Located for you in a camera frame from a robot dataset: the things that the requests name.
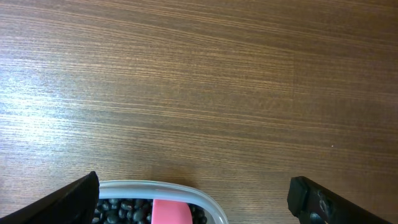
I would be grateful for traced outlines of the pink scoop blue handle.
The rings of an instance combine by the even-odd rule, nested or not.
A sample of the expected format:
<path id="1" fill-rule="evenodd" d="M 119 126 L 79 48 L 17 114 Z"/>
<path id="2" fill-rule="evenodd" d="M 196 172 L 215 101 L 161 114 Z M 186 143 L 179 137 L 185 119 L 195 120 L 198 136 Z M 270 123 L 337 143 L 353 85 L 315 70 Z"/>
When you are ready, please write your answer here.
<path id="1" fill-rule="evenodd" d="M 192 213 L 187 203 L 154 199 L 152 224 L 192 224 Z"/>

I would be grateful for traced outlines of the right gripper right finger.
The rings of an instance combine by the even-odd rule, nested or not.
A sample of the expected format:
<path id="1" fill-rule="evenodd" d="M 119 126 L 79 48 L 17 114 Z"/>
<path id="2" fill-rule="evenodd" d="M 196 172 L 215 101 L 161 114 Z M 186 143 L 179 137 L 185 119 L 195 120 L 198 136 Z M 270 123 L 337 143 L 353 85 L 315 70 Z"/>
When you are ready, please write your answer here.
<path id="1" fill-rule="evenodd" d="M 390 224 L 304 176 L 291 178 L 287 203 L 300 224 Z"/>

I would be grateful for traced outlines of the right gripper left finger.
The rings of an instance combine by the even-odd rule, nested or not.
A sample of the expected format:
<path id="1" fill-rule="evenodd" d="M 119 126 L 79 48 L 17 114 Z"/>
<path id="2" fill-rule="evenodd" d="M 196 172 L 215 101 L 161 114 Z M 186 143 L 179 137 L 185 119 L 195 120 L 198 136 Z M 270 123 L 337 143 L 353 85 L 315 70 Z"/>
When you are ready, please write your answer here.
<path id="1" fill-rule="evenodd" d="M 1 218 L 1 224 L 88 224 L 99 199 L 99 180 L 91 171 L 46 197 Z"/>

